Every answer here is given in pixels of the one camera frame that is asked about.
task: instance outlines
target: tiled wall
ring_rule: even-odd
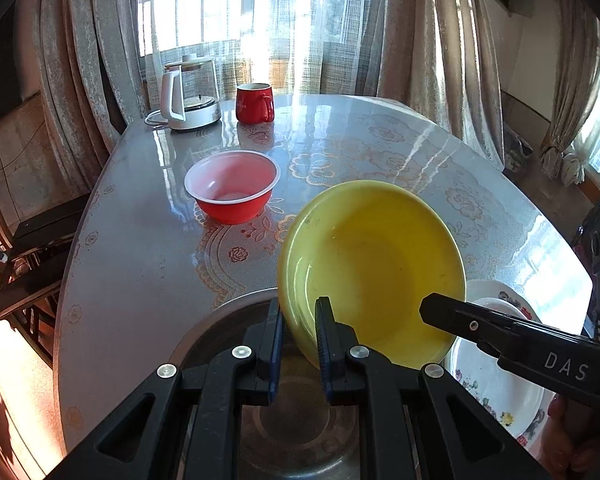
[[[0,209],[14,230],[21,221],[72,198],[36,94],[0,119]]]

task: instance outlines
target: white plate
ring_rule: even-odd
[[[508,314],[540,322],[531,306],[507,285],[494,280],[469,280],[467,301],[499,298],[512,304]],[[505,370],[474,343],[458,339],[445,358],[445,367],[499,420],[522,446],[529,449],[544,426],[546,409],[554,393]]]

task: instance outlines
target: yellow bowl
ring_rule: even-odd
[[[438,215],[410,192],[354,180],[320,193],[286,234],[278,297],[298,348],[318,367],[314,308],[328,296],[336,321],[395,364],[440,362],[455,336],[426,325],[432,292],[464,301],[458,247]]]

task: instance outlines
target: floor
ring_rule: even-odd
[[[52,370],[0,321],[0,479],[42,480],[63,455]]]
[[[554,225],[568,242],[576,233],[593,204],[576,186],[565,187],[559,179],[549,179],[534,153],[523,172],[509,177]]]

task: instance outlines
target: dining table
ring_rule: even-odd
[[[468,280],[499,280],[543,323],[581,332],[588,273],[492,162],[392,100],[293,94],[274,105],[272,123],[241,124],[235,102],[225,101],[221,119],[198,130],[139,120],[122,135],[91,193],[61,286],[53,377],[67,451],[168,362],[196,323],[229,300],[275,287],[298,212],[349,180],[416,194],[449,228]],[[282,170],[264,209],[243,224],[208,218],[184,187],[193,164],[224,150],[266,153]]]

